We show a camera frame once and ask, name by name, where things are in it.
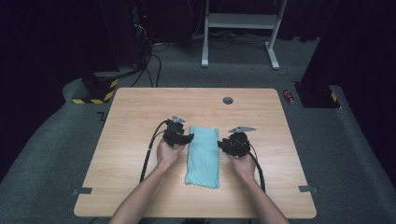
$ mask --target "black and yellow tape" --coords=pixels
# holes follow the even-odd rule
[[[111,99],[111,97],[114,94],[114,90],[116,89],[117,83],[119,82],[118,79],[113,80],[109,87],[106,88],[105,90],[102,90],[102,94],[100,97],[73,97],[72,101],[75,104],[78,105],[84,105],[84,104],[106,104],[108,101]]]

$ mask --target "red object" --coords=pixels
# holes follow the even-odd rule
[[[283,95],[286,98],[286,101],[288,102],[289,105],[294,105],[294,97],[291,95],[291,92],[289,90],[284,90]]]

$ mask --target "forearm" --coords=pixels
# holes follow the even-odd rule
[[[243,181],[261,224],[289,223],[276,204],[262,191],[254,177],[243,178]]]
[[[149,206],[152,195],[160,185],[167,167],[157,166],[129,195],[114,213],[110,224],[138,223]]]

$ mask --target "metal bracket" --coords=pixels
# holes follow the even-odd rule
[[[91,194],[92,188],[81,188],[81,189],[74,189],[72,195],[77,196],[79,194]]]
[[[257,130],[256,128],[238,126],[234,129],[231,129],[228,132],[229,133],[245,133],[245,132],[251,132],[251,131],[256,131],[256,130]]]
[[[178,118],[178,117],[176,117],[176,116],[172,116],[172,121],[173,121],[174,123],[186,122],[186,120],[180,119],[180,118]]]
[[[299,186],[298,188],[299,188],[300,192],[311,192],[311,194],[317,194],[317,193],[319,193],[317,187]]]

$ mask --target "gray carpet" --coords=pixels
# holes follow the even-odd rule
[[[342,108],[303,108],[293,87],[300,81],[318,41],[277,40],[281,69],[272,70],[259,43],[234,43],[209,49],[209,67],[201,67],[202,48],[166,44],[154,47],[162,60],[160,87],[225,87],[290,89],[296,105],[281,102],[318,215],[291,223],[396,223],[396,193],[370,149],[340,87],[331,86]],[[216,47],[224,43],[211,41]],[[159,63],[151,59],[155,79]],[[137,78],[122,77],[117,88]],[[64,87],[66,103],[26,144],[0,185],[0,223],[89,223],[76,217],[74,189],[81,187],[103,128],[107,105],[71,103],[79,80]],[[149,87],[145,73],[136,87]],[[107,223],[101,217],[94,223]]]

